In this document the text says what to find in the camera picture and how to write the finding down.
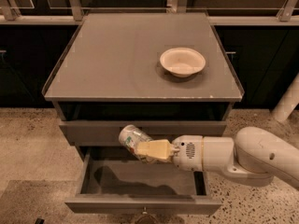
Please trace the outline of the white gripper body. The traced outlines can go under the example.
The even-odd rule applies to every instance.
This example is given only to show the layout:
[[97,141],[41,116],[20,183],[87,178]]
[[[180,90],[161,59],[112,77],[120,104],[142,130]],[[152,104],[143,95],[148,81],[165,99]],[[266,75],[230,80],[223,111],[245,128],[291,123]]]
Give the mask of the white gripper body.
[[172,158],[174,165],[183,171],[203,171],[203,136],[182,135],[172,141],[178,150]]

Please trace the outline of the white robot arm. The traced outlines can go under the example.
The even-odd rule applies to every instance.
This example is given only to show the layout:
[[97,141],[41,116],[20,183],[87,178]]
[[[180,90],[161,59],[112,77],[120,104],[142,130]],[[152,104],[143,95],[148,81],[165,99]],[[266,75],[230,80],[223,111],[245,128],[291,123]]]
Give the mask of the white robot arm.
[[141,142],[135,153],[184,171],[214,172],[242,185],[263,187],[277,177],[299,189],[299,149],[253,126],[233,138],[182,135],[173,141]]

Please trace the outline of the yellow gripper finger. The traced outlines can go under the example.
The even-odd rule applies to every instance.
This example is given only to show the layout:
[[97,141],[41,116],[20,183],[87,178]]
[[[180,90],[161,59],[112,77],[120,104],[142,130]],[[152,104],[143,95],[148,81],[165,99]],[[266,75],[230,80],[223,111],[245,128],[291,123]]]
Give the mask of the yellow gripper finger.
[[152,158],[157,161],[170,161],[178,152],[179,148],[166,139],[140,142],[135,148],[136,155],[145,156],[146,158]]

